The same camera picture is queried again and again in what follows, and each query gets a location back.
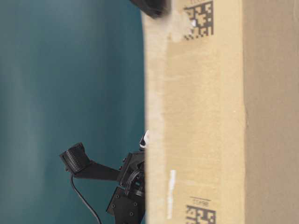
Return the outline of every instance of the black plastic part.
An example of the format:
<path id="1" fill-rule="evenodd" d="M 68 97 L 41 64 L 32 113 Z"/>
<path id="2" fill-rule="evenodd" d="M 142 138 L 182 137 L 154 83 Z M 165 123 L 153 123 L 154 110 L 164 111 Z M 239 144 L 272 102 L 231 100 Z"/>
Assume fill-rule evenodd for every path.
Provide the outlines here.
<path id="1" fill-rule="evenodd" d="M 68 170 L 75 175 L 91 164 L 91 161 L 85 154 L 82 142 L 75 144 L 60 155 Z"/>
<path id="2" fill-rule="evenodd" d="M 116 181 L 119 170 L 89 160 L 82 143 L 60 154 L 60 158 L 75 178 Z"/>
<path id="3" fill-rule="evenodd" d="M 117 187 L 106 212 L 115 217 L 115 224 L 140 224 L 145 213 L 145 198 L 134 194 L 125 196 Z"/>
<path id="4" fill-rule="evenodd" d="M 126 187 L 127 180 L 130 177 L 131 173 L 134 170 L 138 170 L 140 167 L 143 167 L 143 164 L 144 152 L 129 153 L 117 178 L 120 186 Z"/>
<path id="5" fill-rule="evenodd" d="M 166 0 L 130 0 L 146 15 L 152 18 L 161 17 L 165 9 Z"/>

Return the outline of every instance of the robotic hand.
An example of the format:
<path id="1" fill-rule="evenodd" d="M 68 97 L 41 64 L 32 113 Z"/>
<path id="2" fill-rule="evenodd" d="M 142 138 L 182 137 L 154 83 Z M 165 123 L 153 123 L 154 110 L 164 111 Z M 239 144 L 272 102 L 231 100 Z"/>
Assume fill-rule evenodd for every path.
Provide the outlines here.
<path id="1" fill-rule="evenodd" d="M 140 140 L 139 151 L 129 153 L 119 170 L 90 160 L 82 143 L 77 143 L 60 155 L 66 171 L 70 172 L 73 189 L 99 224 L 102 224 L 100 218 L 74 186 L 73 177 L 117 181 L 119 187 L 116 187 L 106 212 L 115 217 L 115 224 L 140 224 L 145 213 L 144 150 L 147 141 L 148 131 Z"/>

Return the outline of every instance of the black object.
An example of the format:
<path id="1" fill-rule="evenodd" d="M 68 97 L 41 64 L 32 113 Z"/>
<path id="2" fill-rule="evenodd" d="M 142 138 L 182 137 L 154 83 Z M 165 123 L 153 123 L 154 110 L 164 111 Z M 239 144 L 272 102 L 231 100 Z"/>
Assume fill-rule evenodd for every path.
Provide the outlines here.
<path id="1" fill-rule="evenodd" d="M 60 155 L 66 171 L 71 173 L 73 189 L 99 224 L 102 224 L 100 218 L 74 186 L 73 177 L 117 181 L 120 187 L 116 188 L 106 211 L 115 217 L 115 224 L 140 224 L 145 213 L 144 136 L 140 142 L 140 150 L 129 153 L 120 170 L 90 160 L 82 143 L 77 143 Z"/>
<path id="2" fill-rule="evenodd" d="M 166 0 L 130 0 L 134 5 L 140 8 L 146 15 L 152 18 L 161 17 Z"/>

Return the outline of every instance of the cardboard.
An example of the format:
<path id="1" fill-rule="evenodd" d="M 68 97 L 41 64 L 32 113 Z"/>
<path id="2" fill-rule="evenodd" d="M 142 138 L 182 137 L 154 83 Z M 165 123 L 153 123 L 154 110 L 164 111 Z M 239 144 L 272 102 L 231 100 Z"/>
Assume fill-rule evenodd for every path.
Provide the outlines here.
<path id="1" fill-rule="evenodd" d="M 143 30 L 147 223 L 298 223 L 298 0 L 173 0 Z"/>

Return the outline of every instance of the cardboard box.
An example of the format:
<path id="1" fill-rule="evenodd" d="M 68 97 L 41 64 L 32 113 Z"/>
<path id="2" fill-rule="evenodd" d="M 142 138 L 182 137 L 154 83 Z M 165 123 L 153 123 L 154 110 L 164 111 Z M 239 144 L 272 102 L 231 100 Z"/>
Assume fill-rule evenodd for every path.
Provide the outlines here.
<path id="1" fill-rule="evenodd" d="M 148 224 L 299 223 L 299 1 L 143 16 Z"/>

